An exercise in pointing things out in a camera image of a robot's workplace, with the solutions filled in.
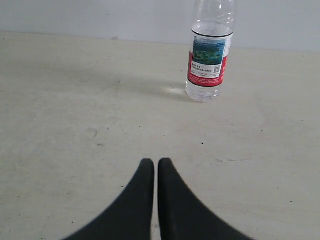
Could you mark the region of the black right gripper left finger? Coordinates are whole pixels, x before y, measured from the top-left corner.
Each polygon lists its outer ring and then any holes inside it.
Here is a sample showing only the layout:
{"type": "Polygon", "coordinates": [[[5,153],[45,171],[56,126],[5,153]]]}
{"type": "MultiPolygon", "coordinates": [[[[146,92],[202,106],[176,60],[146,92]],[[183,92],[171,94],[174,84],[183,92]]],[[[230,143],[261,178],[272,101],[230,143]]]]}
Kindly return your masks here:
{"type": "Polygon", "coordinates": [[[116,200],[97,218],[67,240],[150,240],[154,205],[155,166],[141,160],[116,200]]]}

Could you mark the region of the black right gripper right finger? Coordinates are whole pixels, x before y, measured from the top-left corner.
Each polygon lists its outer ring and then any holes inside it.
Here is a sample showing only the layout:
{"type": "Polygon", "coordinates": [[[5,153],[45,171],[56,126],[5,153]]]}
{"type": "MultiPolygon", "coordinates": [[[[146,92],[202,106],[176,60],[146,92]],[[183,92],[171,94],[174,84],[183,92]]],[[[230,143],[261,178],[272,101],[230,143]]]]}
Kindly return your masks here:
{"type": "Polygon", "coordinates": [[[158,219],[162,240],[249,240],[210,209],[186,185],[173,162],[158,163],[158,219]]]}

